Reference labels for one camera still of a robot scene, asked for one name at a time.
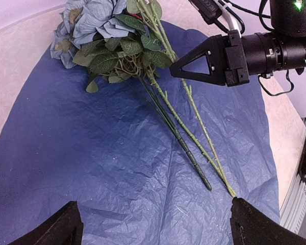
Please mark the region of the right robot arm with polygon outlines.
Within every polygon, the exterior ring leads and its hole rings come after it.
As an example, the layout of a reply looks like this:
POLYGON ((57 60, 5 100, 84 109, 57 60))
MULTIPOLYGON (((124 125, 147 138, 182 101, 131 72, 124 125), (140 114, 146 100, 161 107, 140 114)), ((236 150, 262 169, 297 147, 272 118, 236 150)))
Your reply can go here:
POLYGON ((192 1, 204 21, 224 36, 211 36, 170 67, 173 77, 219 86, 268 79, 276 71, 306 68, 306 1, 270 1, 265 33, 244 35, 245 25, 229 1, 192 1))

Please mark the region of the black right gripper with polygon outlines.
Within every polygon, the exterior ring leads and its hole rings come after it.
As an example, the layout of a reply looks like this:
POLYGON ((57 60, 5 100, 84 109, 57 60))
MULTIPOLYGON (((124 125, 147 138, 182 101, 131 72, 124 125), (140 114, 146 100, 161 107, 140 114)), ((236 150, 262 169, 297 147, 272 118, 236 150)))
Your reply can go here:
POLYGON ((218 86, 224 86, 225 80, 228 87, 249 83, 248 67, 239 31, 229 31, 225 43, 221 35, 207 38, 172 64, 170 72, 175 78, 218 86))

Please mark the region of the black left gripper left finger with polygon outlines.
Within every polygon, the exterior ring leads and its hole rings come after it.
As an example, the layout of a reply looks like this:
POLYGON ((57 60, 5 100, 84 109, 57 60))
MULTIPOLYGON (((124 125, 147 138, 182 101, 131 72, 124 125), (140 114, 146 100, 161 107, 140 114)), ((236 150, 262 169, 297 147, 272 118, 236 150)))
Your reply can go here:
POLYGON ((84 223, 78 203, 70 201, 31 232, 10 244, 82 244, 84 223))

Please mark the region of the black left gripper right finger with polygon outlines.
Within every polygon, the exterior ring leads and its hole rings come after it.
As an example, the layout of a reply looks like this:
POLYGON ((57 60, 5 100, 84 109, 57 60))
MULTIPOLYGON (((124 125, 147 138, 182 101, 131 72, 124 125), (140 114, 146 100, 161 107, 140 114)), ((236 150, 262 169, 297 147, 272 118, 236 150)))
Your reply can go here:
POLYGON ((231 231, 234 245, 306 244, 306 239, 268 218, 243 198, 233 198, 231 231))

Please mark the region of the aluminium front frame rail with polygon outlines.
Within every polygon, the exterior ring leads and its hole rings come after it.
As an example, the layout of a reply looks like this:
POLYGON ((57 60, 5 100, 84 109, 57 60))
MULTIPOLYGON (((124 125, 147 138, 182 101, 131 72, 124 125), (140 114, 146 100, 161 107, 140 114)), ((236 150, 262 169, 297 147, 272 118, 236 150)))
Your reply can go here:
MULTIPOLYGON (((302 121, 306 127, 306 117, 304 117, 302 121)), ((300 150, 298 164, 293 179, 280 209, 280 225, 295 234, 298 234, 306 214, 306 185, 302 183, 301 178, 297 173, 303 146, 304 142, 302 149, 300 150)))

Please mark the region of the blue fake flower bunch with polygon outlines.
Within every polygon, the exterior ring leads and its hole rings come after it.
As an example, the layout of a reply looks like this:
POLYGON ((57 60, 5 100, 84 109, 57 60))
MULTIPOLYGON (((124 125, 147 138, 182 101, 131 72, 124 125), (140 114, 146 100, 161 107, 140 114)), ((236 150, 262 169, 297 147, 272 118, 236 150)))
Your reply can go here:
POLYGON ((162 14, 158 1, 67 1, 50 55, 67 69, 86 68, 88 93, 98 91, 98 77, 109 83, 138 79, 148 94, 147 103, 175 136, 205 187, 211 189, 177 129, 180 117, 157 83, 159 69, 172 64, 171 50, 158 26, 162 14))

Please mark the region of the blue wrapping paper sheet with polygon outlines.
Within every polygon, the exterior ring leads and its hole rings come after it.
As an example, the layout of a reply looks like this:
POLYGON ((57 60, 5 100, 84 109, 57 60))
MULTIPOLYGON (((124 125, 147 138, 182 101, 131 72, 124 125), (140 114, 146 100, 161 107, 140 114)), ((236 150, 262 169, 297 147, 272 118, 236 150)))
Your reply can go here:
MULTIPOLYGON (((232 197, 179 127, 212 185, 143 98, 142 84, 85 92, 87 72, 65 69, 49 47, 0 135, 0 244, 36 228, 69 201, 82 244, 233 244, 232 197)), ((227 179, 279 223, 278 180, 257 77, 237 87, 187 81, 227 179)))

